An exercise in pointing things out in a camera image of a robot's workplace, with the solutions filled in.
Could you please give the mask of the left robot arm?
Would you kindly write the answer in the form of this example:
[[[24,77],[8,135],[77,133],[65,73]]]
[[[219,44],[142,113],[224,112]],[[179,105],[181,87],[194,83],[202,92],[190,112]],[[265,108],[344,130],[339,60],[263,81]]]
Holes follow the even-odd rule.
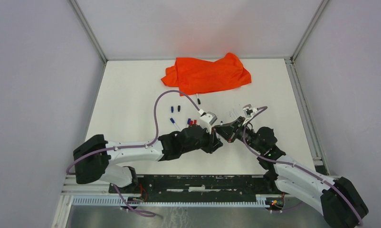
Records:
[[[222,145],[216,133],[208,133],[199,125],[191,125],[182,131],[161,135],[153,143],[139,145],[107,141],[104,135],[97,134],[73,151],[73,175],[77,184],[104,181],[130,194],[138,189],[135,169],[121,167],[121,163],[171,161],[196,150],[211,154]]]

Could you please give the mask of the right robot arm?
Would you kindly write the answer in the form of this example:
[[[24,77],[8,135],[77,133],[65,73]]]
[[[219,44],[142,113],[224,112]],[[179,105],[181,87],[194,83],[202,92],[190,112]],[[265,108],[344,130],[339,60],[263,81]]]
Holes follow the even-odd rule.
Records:
[[[244,117],[213,127],[215,133],[227,142],[240,140],[258,154],[259,164],[265,173],[263,186],[266,192],[288,193],[318,211],[332,228],[354,228],[362,225],[369,209],[345,177],[331,177],[313,171],[298,163],[277,147],[273,129],[249,128]]]

